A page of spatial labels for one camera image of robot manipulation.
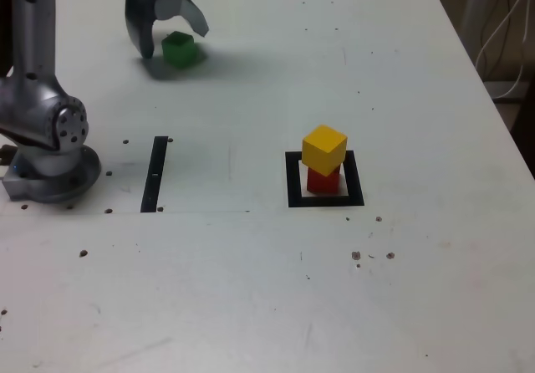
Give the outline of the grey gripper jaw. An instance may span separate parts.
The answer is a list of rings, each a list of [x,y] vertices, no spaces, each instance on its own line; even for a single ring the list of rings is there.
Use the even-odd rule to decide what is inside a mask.
[[[206,18],[192,0],[155,0],[156,20],[166,21],[177,16],[184,18],[196,34],[202,37],[208,34]]]
[[[143,59],[154,53],[152,28],[155,22],[155,0],[125,0],[125,22],[131,42]]]

